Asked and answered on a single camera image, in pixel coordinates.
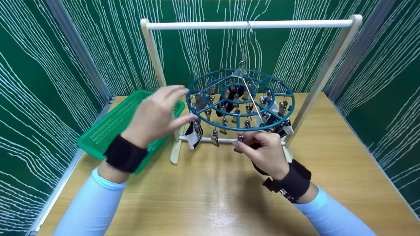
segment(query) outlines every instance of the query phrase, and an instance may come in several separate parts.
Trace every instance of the wooden leg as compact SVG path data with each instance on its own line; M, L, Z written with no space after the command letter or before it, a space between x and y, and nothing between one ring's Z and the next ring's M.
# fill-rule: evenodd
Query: wooden leg
M286 147L290 146L294 136L296 135L300 126L302 125L302 122L305 119L307 113L311 109L315 100L318 98L319 93L321 92L325 84L327 83L334 68L337 66L338 62L340 61L347 47L352 42L360 24L362 23L361 15L351 15L349 19L353 21L353 24L348 28L341 29L341 32L339 36L337 37L337 40L334 42L334 46L331 48L331 51L327 59L325 60L324 65L319 71L319 74L317 78L315 79L315 82L312 85L308 96L303 102L302 108L300 108L299 113L297 114L292 124L294 134L288 135L285 139Z
M184 135L184 128L185 128L185 126L181 126L179 128L179 130L176 130L176 133L174 133L175 137L177 137L177 139L175 139L175 141L173 142L172 152L171 152L171 163L173 165L178 164L179 152L181 150L181 144L182 144L182 140L179 140L179 136Z
M166 86L165 75L163 74L162 63L160 63L158 48L156 46L153 32L147 29L149 19L141 19L140 27L143 32L144 41L146 42L146 48L149 52L150 59L152 61L153 69L155 70L157 83L160 87Z
M149 52L150 60L152 61L153 69L155 70L156 80L159 84L159 87L166 86L165 75L163 74L162 63L160 62L158 48L156 46L155 38L153 37L153 32L147 29L147 24L149 23L148 19L141 19L140 26L144 36L144 41L146 42L146 48ZM176 165L178 163L179 150L181 148L181 141L179 140L180 130L175 130L173 132L175 143L172 148L171 162Z

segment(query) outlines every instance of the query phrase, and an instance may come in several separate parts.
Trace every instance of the right hand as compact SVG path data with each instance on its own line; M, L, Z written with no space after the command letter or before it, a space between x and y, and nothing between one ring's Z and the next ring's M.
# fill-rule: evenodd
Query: right hand
M235 141L233 145L259 169L275 180L282 180L289 172L289 164L284 157L280 141L280 136L276 133L253 131L244 133L244 142ZM260 143L262 147L254 150L249 147L253 143Z

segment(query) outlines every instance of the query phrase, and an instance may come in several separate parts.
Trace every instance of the green wall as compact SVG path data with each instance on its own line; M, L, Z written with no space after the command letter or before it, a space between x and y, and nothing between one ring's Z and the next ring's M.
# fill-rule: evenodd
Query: green wall
M113 95L156 90L139 27L151 22L369 17L377 0L63 0ZM333 101L420 213L420 0L400 0ZM44 0L0 0L0 234L23 235L106 101ZM168 84L220 68L275 75L307 92L337 29L157 31Z
M42 0L0 0L0 235L24 235L105 102Z
M333 101L420 214L420 1L399 0Z
M115 95L155 90L157 82L144 47L140 19L172 21L263 21L365 18L377 0L64 0L105 83ZM338 29L155 31L168 84L189 85L220 68L246 67L283 79L307 92Z

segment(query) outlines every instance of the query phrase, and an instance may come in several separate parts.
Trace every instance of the white horizontal bar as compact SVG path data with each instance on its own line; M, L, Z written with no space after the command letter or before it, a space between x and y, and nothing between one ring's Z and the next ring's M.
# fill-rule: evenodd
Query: white horizontal bar
M185 136L180 136L179 140L185 140L186 141L186 137ZM223 139L223 138L219 138L219 143L232 143L233 141L236 141L237 139ZM211 142L211 138L209 137L202 137L201 141L203 142ZM280 141L281 145L286 145L285 141Z
M276 29L276 28L343 28L350 27L352 20L313 21L215 21L215 22L167 22L148 23L149 30L176 29Z

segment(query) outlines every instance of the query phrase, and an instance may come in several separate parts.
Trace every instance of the hand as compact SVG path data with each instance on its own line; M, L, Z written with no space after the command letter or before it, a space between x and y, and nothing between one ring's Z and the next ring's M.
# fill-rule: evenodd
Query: hand
M129 126L121 133L121 136L132 144L145 149L152 141L197 119L196 115L173 118L173 107L180 96L187 93L188 89L182 85L160 88L140 103Z
M242 151L261 170L275 180L282 180L289 172L289 164L284 157L280 136L264 131L245 132L244 142L233 142L236 149ZM257 150L249 145L260 143Z

